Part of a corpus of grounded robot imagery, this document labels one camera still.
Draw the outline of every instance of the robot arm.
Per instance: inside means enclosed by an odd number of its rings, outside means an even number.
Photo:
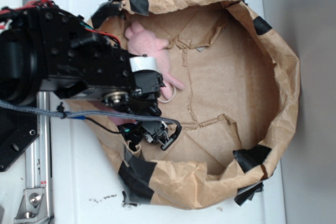
[[[3,9],[0,24],[0,100],[27,105],[38,91],[51,91],[61,99],[100,100],[119,112],[161,116],[156,63],[142,67],[152,59],[129,54],[115,36],[95,31],[82,17],[40,0]],[[178,126],[169,137],[163,121],[138,124],[132,132],[163,150],[181,131]]]

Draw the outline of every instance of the black wire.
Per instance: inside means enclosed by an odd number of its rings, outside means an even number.
[[[104,125],[98,123],[97,121],[95,121],[95,120],[92,119],[92,118],[87,118],[87,117],[85,117],[85,120],[89,120],[89,121],[91,121],[92,123],[98,125],[99,127],[102,127],[104,130],[106,130],[106,131],[108,131],[108,132],[110,132],[110,133],[113,133],[113,134],[121,134],[121,132],[119,132],[119,131],[112,131],[112,130],[106,128]]]

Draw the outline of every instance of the pink stuffed animal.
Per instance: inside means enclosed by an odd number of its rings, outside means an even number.
[[[173,87],[185,89],[182,81],[173,77],[170,73],[170,59],[167,50],[167,39],[158,39],[151,31],[146,30],[139,22],[133,22],[125,31],[125,37],[129,40],[127,49],[133,55],[147,55],[154,57],[163,76],[165,87],[161,88],[163,96],[169,100],[173,96]]]

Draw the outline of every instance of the metal bracket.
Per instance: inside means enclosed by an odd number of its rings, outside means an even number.
[[[45,189],[25,189],[14,223],[37,223],[43,219],[49,219]]]

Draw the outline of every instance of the black tape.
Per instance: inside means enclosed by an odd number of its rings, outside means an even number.
[[[242,206],[245,201],[252,200],[255,193],[262,192],[264,190],[264,184],[259,182],[252,186],[244,187],[238,190],[237,196],[235,197],[235,202]]]
[[[154,191],[149,188],[149,181],[156,163],[147,162],[133,156],[125,149],[125,161],[119,168],[119,176],[127,194],[128,204],[150,204]]]
[[[249,150],[241,149],[233,151],[233,155],[244,173],[246,173],[252,168],[261,165],[271,150],[271,148],[257,144]]]
[[[117,17],[121,14],[121,2],[109,0],[102,3],[96,12],[91,16],[93,28],[96,29],[103,24],[108,17]]]
[[[131,10],[145,16],[149,14],[148,0],[130,0]]]
[[[253,20],[253,25],[257,35],[264,35],[272,29],[272,27],[260,16]]]
[[[127,204],[150,204],[154,191],[141,183],[132,169],[123,162],[118,172],[121,183],[127,194]]]

